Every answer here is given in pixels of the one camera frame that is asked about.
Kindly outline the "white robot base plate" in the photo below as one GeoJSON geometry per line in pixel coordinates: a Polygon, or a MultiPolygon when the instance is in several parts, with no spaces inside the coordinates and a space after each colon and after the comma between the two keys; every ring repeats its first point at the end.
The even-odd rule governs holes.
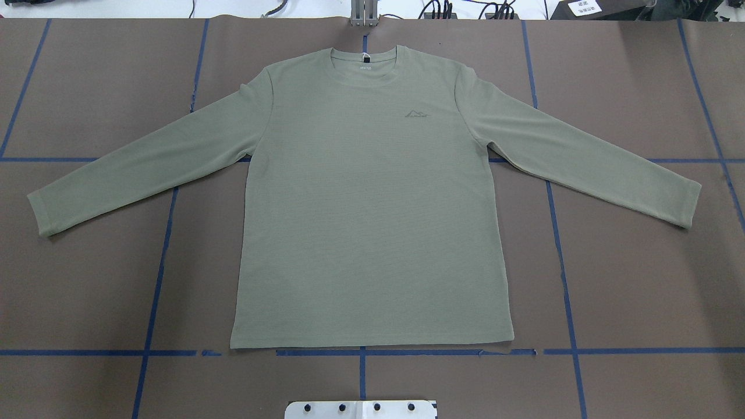
{"type": "Polygon", "coordinates": [[[430,400],[297,401],[288,404],[285,418],[437,418],[430,400]]]}

